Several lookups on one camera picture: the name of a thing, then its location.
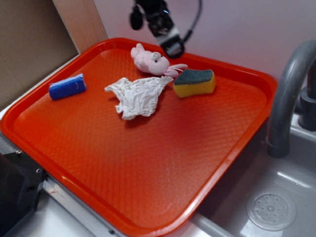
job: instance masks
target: faucet spout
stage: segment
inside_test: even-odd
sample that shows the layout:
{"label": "faucet spout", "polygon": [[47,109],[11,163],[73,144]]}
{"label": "faucet spout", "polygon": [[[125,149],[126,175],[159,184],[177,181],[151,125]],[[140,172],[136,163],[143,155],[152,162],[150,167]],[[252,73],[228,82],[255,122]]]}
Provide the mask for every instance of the faucet spout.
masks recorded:
{"label": "faucet spout", "polygon": [[282,158],[289,154],[290,126],[306,76],[307,88],[302,90],[300,98],[303,115],[299,118],[299,124],[305,129],[316,130],[316,40],[314,39],[302,43],[294,51],[277,87],[267,135],[267,152],[272,157]]}

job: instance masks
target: cardboard wall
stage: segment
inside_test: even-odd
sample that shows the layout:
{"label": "cardboard wall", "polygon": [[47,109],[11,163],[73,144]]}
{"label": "cardboard wall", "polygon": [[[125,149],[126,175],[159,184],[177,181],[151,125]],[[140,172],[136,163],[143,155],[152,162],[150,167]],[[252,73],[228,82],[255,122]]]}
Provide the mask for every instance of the cardboard wall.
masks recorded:
{"label": "cardboard wall", "polygon": [[51,0],[0,0],[0,110],[78,54]]}

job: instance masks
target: black cable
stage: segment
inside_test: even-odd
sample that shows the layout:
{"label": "black cable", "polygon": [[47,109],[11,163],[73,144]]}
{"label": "black cable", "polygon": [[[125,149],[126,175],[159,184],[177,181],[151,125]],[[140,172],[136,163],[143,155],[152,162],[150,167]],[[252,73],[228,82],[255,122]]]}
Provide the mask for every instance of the black cable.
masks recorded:
{"label": "black cable", "polygon": [[202,0],[199,0],[197,14],[193,20],[191,27],[189,28],[188,32],[186,33],[185,37],[183,38],[183,43],[187,42],[189,40],[189,38],[191,37],[191,35],[193,33],[193,29],[197,25],[197,22],[201,16],[201,12],[202,12]]}

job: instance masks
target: crumpled white rag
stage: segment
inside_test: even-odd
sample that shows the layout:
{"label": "crumpled white rag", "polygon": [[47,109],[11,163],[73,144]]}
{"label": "crumpled white rag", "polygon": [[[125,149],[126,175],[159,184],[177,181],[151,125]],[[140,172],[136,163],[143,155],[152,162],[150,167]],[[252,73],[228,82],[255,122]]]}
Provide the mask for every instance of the crumpled white rag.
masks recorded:
{"label": "crumpled white rag", "polygon": [[152,77],[138,79],[130,82],[127,78],[121,78],[117,82],[107,86],[105,91],[113,91],[119,100],[116,105],[117,112],[123,112],[122,119],[131,120],[137,115],[150,116],[155,112],[158,97],[164,87],[172,82],[171,77]]}

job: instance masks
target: sponge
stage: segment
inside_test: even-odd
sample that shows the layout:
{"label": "sponge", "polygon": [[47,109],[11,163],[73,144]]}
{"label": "sponge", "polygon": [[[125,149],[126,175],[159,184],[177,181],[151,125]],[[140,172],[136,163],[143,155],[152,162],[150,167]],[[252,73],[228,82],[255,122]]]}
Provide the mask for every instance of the sponge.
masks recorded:
{"label": "sponge", "polygon": [[53,83],[49,87],[49,96],[53,100],[75,95],[86,90],[83,74]]}
{"label": "sponge", "polygon": [[186,69],[174,81],[173,89],[180,98],[185,98],[192,95],[211,94],[215,85],[215,74],[212,70]]}

